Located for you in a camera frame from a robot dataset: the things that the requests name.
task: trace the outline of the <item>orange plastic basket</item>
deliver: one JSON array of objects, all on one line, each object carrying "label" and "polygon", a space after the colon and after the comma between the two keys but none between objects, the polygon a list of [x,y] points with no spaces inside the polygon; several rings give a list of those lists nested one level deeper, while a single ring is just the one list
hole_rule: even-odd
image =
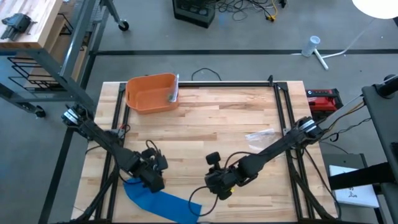
[{"label": "orange plastic basket", "polygon": [[126,103],[139,114],[174,110],[176,102],[169,101],[174,92],[176,76],[172,73],[132,78],[126,85]]}]

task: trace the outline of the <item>concrete floor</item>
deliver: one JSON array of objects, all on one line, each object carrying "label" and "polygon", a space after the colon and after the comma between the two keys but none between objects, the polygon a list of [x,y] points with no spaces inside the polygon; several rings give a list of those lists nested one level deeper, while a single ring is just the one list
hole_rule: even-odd
[{"label": "concrete floor", "polygon": [[[101,50],[165,50],[165,49],[301,49],[311,35],[319,35],[320,49],[343,49],[368,24],[370,17],[359,12],[347,0],[290,1],[279,12],[273,24],[262,13],[248,10],[241,22],[231,14],[220,14],[209,29],[177,21],[170,1],[117,0],[117,9],[127,19],[131,31],[122,33],[113,20],[108,21]],[[398,49],[398,27],[392,20],[376,20],[354,49]],[[380,82],[386,75],[398,73],[398,55],[347,55],[327,60],[324,71],[315,57],[291,55],[234,56],[151,56],[97,57],[87,92],[97,100],[106,81],[126,81],[131,77],[161,72],[179,73],[182,80],[202,67],[217,71],[223,80],[303,80],[307,88],[337,88],[345,103],[360,94],[362,86]],[[3,74],[0,82],[15,73],[10,64],[0,60]],[[215,80],[210,73],[199,73],[197,80]],[[35,119],[9,103],[0,100],[0,220],[5,223],[37,223],[49,187],[55,162],[65,133],[60,116],[63,103],[41,103],[48,114]],[[345,128],[367,118],[363,109],[336,126]],[[369,165],[386,161],[372,123],[364,123],[340,136],[336,142],[350,153],[364,153]],[[72,212],[83,166],[86,141],[75,137],[57,198],[51,222],[67,221]],[[341,153],[322,144],[324,153]],[[373,211],[342,205],[343,219],[376,223]]]}]

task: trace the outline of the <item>white lamp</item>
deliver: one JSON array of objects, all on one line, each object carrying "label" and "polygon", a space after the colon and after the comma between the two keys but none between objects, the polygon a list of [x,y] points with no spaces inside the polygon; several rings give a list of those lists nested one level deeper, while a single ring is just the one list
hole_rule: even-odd
[{"label": "white lamp", "polygon": [[349,44],[347,48],[345,48],[342,52],[325,55],[320,58],[320,61],[324,68],[327,68],[327,65],[323,59],[339,56],[347,52],[356,41],[361,38],[361,36],[365,33],[365,31],[370,28],[373,21],[376,19],[392,19],[398,17],[398,0],[352,0],[355,7],[357,7],[361,12],[365,13],[368,16],[373,17],[372,21],[358,34],[357,37]]}]

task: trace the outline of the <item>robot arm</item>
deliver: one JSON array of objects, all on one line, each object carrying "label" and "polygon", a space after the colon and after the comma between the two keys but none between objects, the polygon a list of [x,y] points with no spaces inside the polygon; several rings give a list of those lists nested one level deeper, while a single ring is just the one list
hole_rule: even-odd
[{"label": "robot arm", "polygon": [[205,176],[205,182],[211,193],[217,194],[220,200],[232,195],[235,185],[245,186],[257,178],[264,164],[293,148],[305,147],[317,142],[323,136],[312,118],[305,117],[295,123],[292,129],[281,139],[259,152],[240,158],[229,167],[220,168],[220,155],[214,152],[206,156],[207,163],[214,165]]},{"label": "robot arm", "polygon": [[104,131],[94,123],[87,110],[75,105],[62,116],[63,122],[89,140],[96,141],[102,148],[110,152],[116,165],[131,177],[138,177],[151,192],[164,189],[162,171],[168,168],[165,156],[159,150],[146,149],[142,153],[131,151],[119,145],[119,137]]}]

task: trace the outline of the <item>wooden table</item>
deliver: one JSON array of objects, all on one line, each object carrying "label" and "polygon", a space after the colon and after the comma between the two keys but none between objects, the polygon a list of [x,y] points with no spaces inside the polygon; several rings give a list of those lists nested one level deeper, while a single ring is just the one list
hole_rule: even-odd
[{"label": "wooden table", "polygon": [[[29,34],[21,34],[16,41],[0,40],[0,48],[39,49],[43,48],[50,34],[62,5],[62,0],[2,0],[0,1],[0,19],[11,17],[15,13],[28,15],[36,24],[30,28]],[[0,35],[7,26],[0,22]]]},{"label": "wooden table", "polygon": [[[294,116],[299,119],[310,115],[302,82],[288,82]],[[95,122],[110,129],[119,82],[103,84]],[[269,87],[213,87],[181,88],[180,106],[174,111],[138,115],[131,110],[125,147],[136,151],[145,149],[144,141],[153,140],[165,154],[169,168],[164,172],[164,192],[187,199],[192,191],[205,184],[204,175],[209,166],[205,156],[218,151],[221,163],[235,151],[251,151],[245,135],[265,129],[274,129],[281,137],[274,91]],[[286,121],[287,111],[284,108]],[[327,181],[325,166],[318,144],[308,147],[323,178]],[[99,190],[105,160],[105,151],[90,151],[85,159],[72,218],[81,214]],[[326,210],[335,216],[333,199],[304,156],[310,189]],[[300,193],[304,214],[305,201]],[[213,205],[215,195],[203,189],[193,201],[203,205],[202,213]],[[104,210],[108,204],[105,200]],[[162,217],[141,210],[128,199],[123,183],[119,181],[114,222],[169,222]],[[234,194],[218,201],[215,210],[200,222],[289,222],[297,221],[285,154],[277,156],[264,166],[259,177],[245,187],[235,187]]]}]

